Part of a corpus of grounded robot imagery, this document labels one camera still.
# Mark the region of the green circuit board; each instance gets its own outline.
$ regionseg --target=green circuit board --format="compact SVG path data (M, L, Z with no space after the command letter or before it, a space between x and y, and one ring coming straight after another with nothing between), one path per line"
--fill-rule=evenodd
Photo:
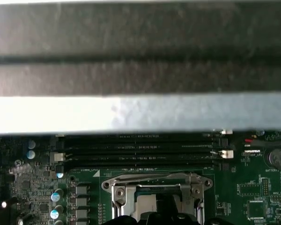
M280 140L281 131L265 132L256 138ZM22 150L23 146L18 143L20 140L21 138L16 141L12 139L4 148L8 146L8 152L13 151L12 147ZM163 172L192 172L213 181L213 186L204 193L206 219L219 217L236 225L281 225L281 171L267 163L266 148L256 149L258 152L244 152L245 146L242 145L235 151L234 159L225 164L223 169L209 166L76 168L57 178L53 165L48 160L52 151L49 142L49 139L48 142L41 141L37 148L44 151L38 155L37 160L29 163L30 166L16 172L15 181L9 184L10 196L17 195L25 200L17 204L17 210L35 215L31 225L54 224L50 211L56 203L50 200L50 195L57 188L65 191L58 202L65 209L59 220L65 225L75 225L75 202L71 189L80 184L87 184L89 188L87 224L100 225L112 219L111 194L102 189L105 180L125 173Z

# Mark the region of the electrolytic capacitor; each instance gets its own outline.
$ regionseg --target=electrolytic capacitor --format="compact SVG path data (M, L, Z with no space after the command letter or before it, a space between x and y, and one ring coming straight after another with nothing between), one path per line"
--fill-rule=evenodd
M54 225L64 225L64 222L62 222L61 220L58 220L54 223Z
M26 154L26 157L27 157L28 159L34 159L34 158L36 157L35 151L34 151L34 150L29 150L29 151L27 152L27 154Z
M56 189L51 195L52 202L58 202L64 196L64 191L60 188Z
M52 219L57 219L64 212L64 207L57 205L50 213Z
M27 225L33 219L33 215L28 213L27 215L18 219L18 225Z
M15 204L17 202L18 202L18 198L17 197L12 197L10 199L7 199L6 201L3 201L1 203L1 206L2 206L2 208L6 208L6 207L12 206L13 204Z

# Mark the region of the mounting hole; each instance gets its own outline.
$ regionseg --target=mounting hole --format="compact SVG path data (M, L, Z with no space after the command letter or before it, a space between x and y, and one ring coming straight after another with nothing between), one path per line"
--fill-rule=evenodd
M105 182L105 183L103 184L103 187L104 187L105 189L108 189L108 188L109 188L109 183Z
M209 187L210 185L211 185L210 180L206 180L206 181L205 181L205 186L206 186L206 187Z

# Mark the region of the integrated circuit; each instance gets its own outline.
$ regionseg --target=integrated circuit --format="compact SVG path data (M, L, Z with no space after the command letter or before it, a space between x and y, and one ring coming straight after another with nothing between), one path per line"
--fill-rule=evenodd
M265 217L265 203L263 201L249 201L248 202L248 219L264 219Z
M43 172L44 177L49 177L50 176L50 171L44 171Z
M40 210L42 213L49 212L49 206L48 206L48 204L40 204L40 205L39 205L39 210Z
M22 182L22 188L23 189L29 189L30 188L30 181L23 181Z

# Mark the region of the screw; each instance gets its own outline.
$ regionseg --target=screw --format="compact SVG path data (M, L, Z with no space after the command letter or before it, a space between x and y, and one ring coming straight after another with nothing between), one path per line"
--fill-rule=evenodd
M178 218L178 219L185 219L185 215L183 215L183 214L178 214L178 215L177 215L177 218Z
M22 161L19 160L19 159L17 159L17 160L15 161L15 166L16 166L16 167L19 167L19 166L21 166L21 165L22 165Z
M118 190L116 190L116 196L117 197L123 197L124 196L124 190L119 188Z
M211 221L210 223L211 223L211 225L220 225L220 223L217 221Z
M194 189L194 188L192 188L192 192L195 193L195 194L199 194L199 193L200 193L200 190L199 190L199 189Z
M211 185L210 180L206 180L206 181L205 181L205 186L209 187L210 185Z

